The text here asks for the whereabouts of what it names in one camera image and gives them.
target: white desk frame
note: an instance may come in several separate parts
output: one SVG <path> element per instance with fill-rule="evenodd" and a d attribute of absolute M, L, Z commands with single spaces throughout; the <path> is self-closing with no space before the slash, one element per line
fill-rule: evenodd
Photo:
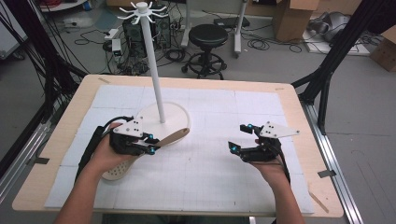
<path fill-rule="evenodd" d="M 242 0 L 242 6 L 239 12 L 238 17 L 238 25 L 235 30 L 235 42 L 234 42 L 234 51 L 235 57 L 238 58 L 239 54 L 241 53 L 241 28 L 242 28 L 242 21 L 245 16 L 245 10 L 247 8 L 248 0 Z M 189 44 L 189 32 L 191 30 L 191 22 L 190 22 L 190 0 L 186 0 L 186 29 L 184 30 L 183 39 L 181 40 L 181 47 L 184 49 Z"/>

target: round white base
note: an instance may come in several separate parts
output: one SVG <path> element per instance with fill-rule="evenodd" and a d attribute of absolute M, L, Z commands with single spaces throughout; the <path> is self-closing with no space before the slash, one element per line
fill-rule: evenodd
<path fill-rule="evenodd" d="M 160 113 L 157 104 L 143 108 L 138 117 L 143 117 L 143 129 L 145 133 L 152 133 L 154 138 L 160 140 L 181 129 L 190 128 L 191 120 L 189 113 L 175 103 L 163 103 L 165 123 L 160 123 Z"/>

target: white pole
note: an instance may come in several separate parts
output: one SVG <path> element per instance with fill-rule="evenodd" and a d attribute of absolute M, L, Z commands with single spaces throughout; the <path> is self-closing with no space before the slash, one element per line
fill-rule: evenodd
<path fill-rule="evenodd" d="M 148 66 L 152 77 L 152 83 L 157 100 L 158 112 L 160 113 L 160 123 L 165 123 L 165 115 L 163 113 L 163 98 L 161 97 L 160 81 L 158 79 L 157 63 L 155 61 L 154 47 L 152 45 L 152 36 L 149 29 L 149 19 L 146 16 L 140 18 L 142 23 L 143 37 L 145 38 L 146 52 L 148 54 Z"/>

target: power strip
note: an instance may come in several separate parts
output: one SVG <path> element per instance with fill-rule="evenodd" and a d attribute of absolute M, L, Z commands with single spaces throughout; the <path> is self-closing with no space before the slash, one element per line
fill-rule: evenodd
<path fill-rule="evenodd" d="M 108 33 L 109 35 L 105 35 L 105 40 L 111 40 L 114 36 L 119 32 L 119 29 L 111 29 Z"/>

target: white paper sheet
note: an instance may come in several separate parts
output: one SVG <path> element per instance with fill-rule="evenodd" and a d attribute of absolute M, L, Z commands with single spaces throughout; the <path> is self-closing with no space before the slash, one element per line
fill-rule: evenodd
<path fill-rule="evenodd" d="M 275 212 L 274 196 L 268 184 L 253 166 L 230 153 L 228 141 L 242 147 L 255 146 L 254 139 L 257 137 L 240 132 L 240 124 L 261 126 L 270 120 L 287 126 L 277 94 L 167 88 L 162 88 L 162 94 L 164 101 L 180 104 L 189 111 L 190 133 L 180 142 L 161 148 L 154 156 L 137 160 L 123 179 L 101 180 L 94 207 L 186 212 Z M 104 125 L 116 116 L 136 115 L 140 109 L 153 103 L 155 95 L 152 88 L 102 86 L 64 156 L 46 206 L 63 206 L 73 187 L 82 150 L 96 126 Z M 292 138 L 285 137 L 280 141 L 300 209 L 304 213 L 313 213 Z"/>

